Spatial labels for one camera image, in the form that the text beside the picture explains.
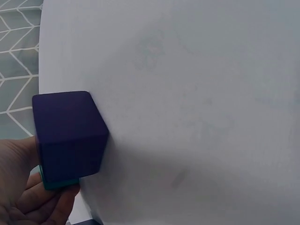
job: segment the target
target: hand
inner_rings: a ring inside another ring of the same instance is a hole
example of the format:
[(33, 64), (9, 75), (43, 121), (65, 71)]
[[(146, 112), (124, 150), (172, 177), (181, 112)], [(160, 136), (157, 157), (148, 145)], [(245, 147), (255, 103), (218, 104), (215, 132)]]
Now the hand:
[(0, 140), (0, 224), (64, 225), (79, 186), (47, 191), (39, 173), (35, 138)]

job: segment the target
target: finger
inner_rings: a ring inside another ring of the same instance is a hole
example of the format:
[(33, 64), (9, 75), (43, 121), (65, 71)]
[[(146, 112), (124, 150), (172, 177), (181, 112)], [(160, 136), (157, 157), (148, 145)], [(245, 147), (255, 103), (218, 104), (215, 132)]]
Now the finger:
[(51, 216), (59, 199), (60, 194), (56, 195), (53, 199), (42, 205), (39, 209), (26, 214), (27, 218), (38, 224), (45, 222)]
[(42, 182), (42, 178), (39, 172), (31, 175), (27, 181), (26, 190), (36, 186), (38, 183)]
[(22, 213), (28, 213), (30, 211), (38, 209), (41, 205), (52, 199), (58, 190), (47, 191), (44, 188), (43, 183), (38, 183), (24, 191), (16, 205)]
[(13, 218), (14, 220), (26, 220), (28, 219), (23, 213), (21, 213), (16, 207), (10, 208), (9, 218)]
[(64, 191), (53, 210), (51, 216), (43, 225), (65, 225), (73, 209), (75, 196), (79, 192), (79, 185), (72, 186)]
[(14, 221), (13, 225), (37, 225), (37, 224), (30, 220), (17, 220)]
[(38, 150), (35, 137), (29, 137), (22, 140), (14, 140), (15, 145), (19, 147), (22, 154), (25, 154), (31, 169), (39, 164)]

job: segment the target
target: cube face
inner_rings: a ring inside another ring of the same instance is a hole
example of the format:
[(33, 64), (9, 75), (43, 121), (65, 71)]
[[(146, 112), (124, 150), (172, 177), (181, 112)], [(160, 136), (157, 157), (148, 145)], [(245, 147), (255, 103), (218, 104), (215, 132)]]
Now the cube face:
[(46, 94), (34, 96), (32, 102), (44, 182), (97, 173), (109, 132), (91, 95)]
[(42, 177), (42, 181), (43, 181), (45, 190), (58, 189), (58, 188), (62, 188), (62, 187), (65, 187), (65, 186), (69, 186), (69, 185), (79, 183), (79, 179), (64, 180), (64, 181), (59, 181), (59, 182), (47, 182), (45, 180), (44, 173), (43, 173), (43, 168), (42, 168), (41, 165), (39, 166), (39, 170), (40, 170), (40, 174), (41, 174), (41, 177)]
[(35, 95), (34, 122), (41, 143), (58, 143), (108, 132), (90, 93), (71, 91)]

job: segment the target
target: white surface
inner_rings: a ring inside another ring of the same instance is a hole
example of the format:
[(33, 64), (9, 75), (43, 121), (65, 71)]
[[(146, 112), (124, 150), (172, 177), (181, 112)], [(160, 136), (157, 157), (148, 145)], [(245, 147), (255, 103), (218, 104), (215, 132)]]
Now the white surface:
[(71, 224), (77, 224), (89, 219), (92, 219), (90, 209), (84, 202), (81, 193), (78, 193), (75, 197), (74, 207), (69, 216), (69, 221)]
[(100, 173), (82, 182), (96, 217), (300, 223), (299, 8), (45, 0), (40, 92), (90, 91), (112, 134)]

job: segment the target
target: gray fabric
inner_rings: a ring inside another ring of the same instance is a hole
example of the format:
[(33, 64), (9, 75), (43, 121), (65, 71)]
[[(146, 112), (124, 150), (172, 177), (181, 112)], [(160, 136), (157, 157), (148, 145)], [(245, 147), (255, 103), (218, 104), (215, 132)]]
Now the gray fabric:
[(42, 0), (0, 0), (0, 139), (35, 133)]

